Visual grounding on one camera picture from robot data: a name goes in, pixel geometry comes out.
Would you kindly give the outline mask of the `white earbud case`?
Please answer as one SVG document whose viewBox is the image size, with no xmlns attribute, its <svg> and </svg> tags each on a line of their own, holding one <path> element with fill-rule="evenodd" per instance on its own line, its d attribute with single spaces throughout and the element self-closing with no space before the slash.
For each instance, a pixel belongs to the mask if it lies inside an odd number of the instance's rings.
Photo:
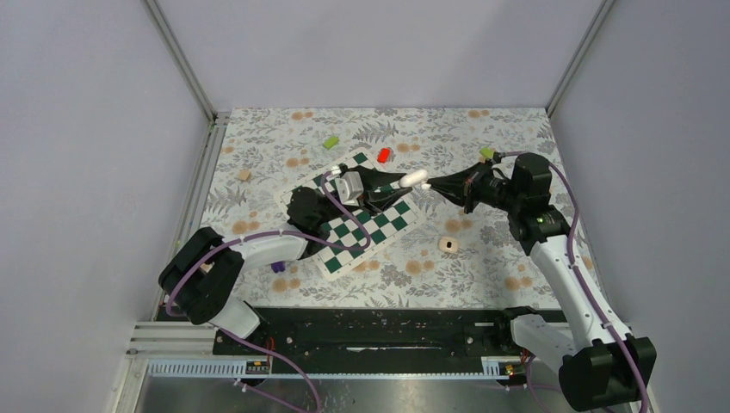
<svg viewBox="0 0 730 413">
<path fill-rule="evenodd" d="M 398 185 L 400 188 L 419 188 L 422 190 L 430 189 L 431 185 L 428 183 L 429 172 L 427 170 L 415 170 L 402 176 Z"/>
</svg>

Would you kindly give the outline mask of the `beige earbud charging case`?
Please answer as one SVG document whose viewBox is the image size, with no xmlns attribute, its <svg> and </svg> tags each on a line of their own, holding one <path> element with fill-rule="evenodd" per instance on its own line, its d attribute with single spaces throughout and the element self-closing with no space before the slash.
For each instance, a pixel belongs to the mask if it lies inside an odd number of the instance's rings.
<svg viewBox="0 0 730 413">
<path fill-rule="evenodd" d="M 438 241 L 438 249 L 444 253 L 456 254 L 460 249 L 460 242 L 449 236 L 443 236 Z"/>
</svg>

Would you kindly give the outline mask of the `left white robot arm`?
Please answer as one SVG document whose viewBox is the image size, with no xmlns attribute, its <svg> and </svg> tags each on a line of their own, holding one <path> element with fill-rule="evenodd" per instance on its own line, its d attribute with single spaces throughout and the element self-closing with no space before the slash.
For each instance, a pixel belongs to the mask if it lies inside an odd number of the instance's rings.
<svg viewBox="0 0 730 413">
<path fill-rule="evenodd" d="M 226 241 L 202 227 L 176 253 L 158 278 L 167 296 L 164 310 L 192 324 L 211 324 L 234 334 L 248 354 L 262 350 L 267 331 L 256 311 L 232 296 L 245 270 L 275 268 L 316 255 L 324 247 L 364 252 L 375 243 L 356 216 L 376 216 L 421 184 L 420 173 L 388 173 L 344 164 L 326 171 L 316 188 L 297 187 L 290 194 L 286 223 L 268 231 Z"/>
</svg>

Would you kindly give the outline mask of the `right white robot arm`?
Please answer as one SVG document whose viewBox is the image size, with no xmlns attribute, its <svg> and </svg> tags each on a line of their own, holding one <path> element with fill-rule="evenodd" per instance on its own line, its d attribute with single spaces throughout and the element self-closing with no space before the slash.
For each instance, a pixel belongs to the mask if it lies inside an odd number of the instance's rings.
<svg viewBox="0 0 730 413">
<path fill-rule="evenodd" d="M 576 411 L 637 403 L 647 412 L 656 349 L 617 316 L 579 256 L 578 219 L 566 220 L 551 202 L 553 178 L 566 182 L 565 175 L 541 155 L 514 152 L 511 176 L 505 177 L 496 167 L 504 157 L 497 152 L 484 163 L 421 185 L 464 213 L 478 204 L 505 212 L 510 234 L 547 280 L 571 331 L 564 336 L 528 307 L 513 308 L 493 332 L 495 346 L 505 354 L 524 348 L 550 367 Z"/>
</svg>

